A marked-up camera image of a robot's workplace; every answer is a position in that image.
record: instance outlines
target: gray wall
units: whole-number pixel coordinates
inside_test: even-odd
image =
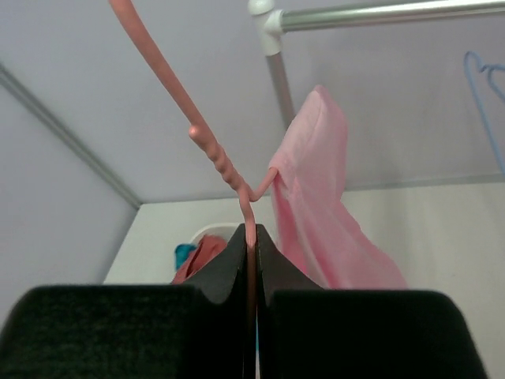
[[[0,325],[45,283],[99,283],[135,211],[0,88]]]

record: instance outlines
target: clothes rail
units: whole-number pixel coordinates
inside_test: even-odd
[[[444,18],[505,14],[504,0],[435,0],[337,6],[285,11],[275,9],[273,0],[249,0],[249,12],[256,21],[261,45],[267,57],[282,120],[287,128],[294,118],[286,69],[282,61],[281,35],[288,32],[342,28]]]

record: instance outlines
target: pink cloth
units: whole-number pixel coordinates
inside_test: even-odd
[[[405,288],[396,264],[363,234],[340,201],[346,120],[327,89],[314,88],[270,167],[279,250],[323,287]]]

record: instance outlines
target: teal object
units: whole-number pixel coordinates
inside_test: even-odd
[[[196,250],[196,246],[191,243],[182,243],[175,248],[175,270],[177,271],[188,259],[192,251]]]

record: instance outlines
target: wall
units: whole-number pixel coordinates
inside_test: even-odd
[[[0,88],[0,328],[45,283],[99,283],[136,212]]]
[[[135,1],[234,164],[257,185],[283,127],[246,2]],[[462,59],[475,50],[505,63],[504,32],[501,16],[289,34],[295,106],[315,84],[338,100],[350,124],[351,187],[496,173]],[[231,194],[107,2],[3,0],[0,59],[144,201]],[[498,128],[503,107],[484,93]]]

